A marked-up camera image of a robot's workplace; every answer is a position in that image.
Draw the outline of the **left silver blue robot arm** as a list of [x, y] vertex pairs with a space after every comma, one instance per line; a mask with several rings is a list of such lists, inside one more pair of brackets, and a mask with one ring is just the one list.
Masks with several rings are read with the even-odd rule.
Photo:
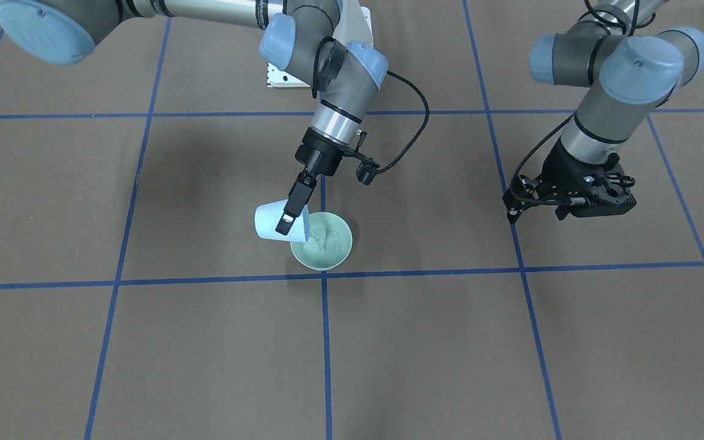
[[567, 32], [546, 34], [530, 53], [539, 83], [586, 87], [578, 108], [548, 134], [555, 145], [539, 175], [519, 169], [502, 200], [511, 224], [537, 206], [558, 219], [626, 214], [636, 206], [634, 179], [620, 150], [649, 112], [666, 103], [704, 69], [704, 33], [674, 27], [636, 34], [653, 22], [660, 1], [586, 3]]

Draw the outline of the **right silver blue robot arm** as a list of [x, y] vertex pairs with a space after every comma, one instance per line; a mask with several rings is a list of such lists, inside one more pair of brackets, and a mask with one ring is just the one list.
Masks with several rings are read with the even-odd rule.
[[309, 236], [307, 204], [321, 176], [344, 158], [359, 161], [357, 179], [369, 184], [380, 172], [354, 137], [389, 70], [373, 47], [372, 29], [358, 1], [0, 1], [0, 26], [25, 52], [72, 66], [127, 21], [171, 18], [198, 24], [199, 41], [184, 48], [220, 55], [221, 45], [254, 48], [265, 62], [311, 87], [318, 108], [297, 148], [302, 164], [286, 200], [260, 206], [262, 238], [302, 241]]

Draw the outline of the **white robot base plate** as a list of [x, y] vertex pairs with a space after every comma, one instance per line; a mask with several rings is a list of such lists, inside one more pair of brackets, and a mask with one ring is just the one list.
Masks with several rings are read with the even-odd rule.
[[358, 1], [285, 1], [263, 30], [260, 55], [268, 62], [268, 87], [323, 92], [351, 43], [373, 47], [370, 11]]

